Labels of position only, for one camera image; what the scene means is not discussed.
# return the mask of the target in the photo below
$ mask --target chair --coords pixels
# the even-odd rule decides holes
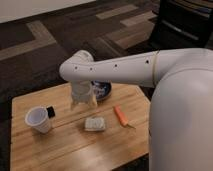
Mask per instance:
[[[149,44],[155,49],[205,47],[212,31],[212,0],[161,0]]]

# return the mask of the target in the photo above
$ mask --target wooden table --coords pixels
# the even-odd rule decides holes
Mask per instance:
[[[12,104],[11,170],[17,171],[105,171],[148,153],[149,101],[137,86],[113,84],[110,98],[96,109],[80,104],[70,110],[70,86],[44,89],[16,97]],[[113,112],[120,105],[136,130],[123,128]],[[24,123],[35,106],[53,106],[53,129],[40,134]],[[88,116],[102,116],[107,129],[84,131]]]

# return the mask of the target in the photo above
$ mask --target blue bowl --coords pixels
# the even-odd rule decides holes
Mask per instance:
[[[93,90],[97,101],[103,101],[109,97],[112,85],[107,82],[92,81]]]

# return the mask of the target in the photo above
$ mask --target floor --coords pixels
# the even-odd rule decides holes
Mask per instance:
[[[0,25],[0,171],[9,170],[12,98],[64,83],[58,68],[79,49],[96,61],[151,51],[158,7],[159,0],[99,0]],[[116,171],[147,171],[147,163],[144,156]]]

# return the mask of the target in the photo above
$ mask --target carrot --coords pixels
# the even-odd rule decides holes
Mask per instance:
[[[125,114],[120,110],[120,107],[119,106],[114,106],[114,111],[121,123],[122,126],[128,126],[128,119],[127,117],[125,116]]]

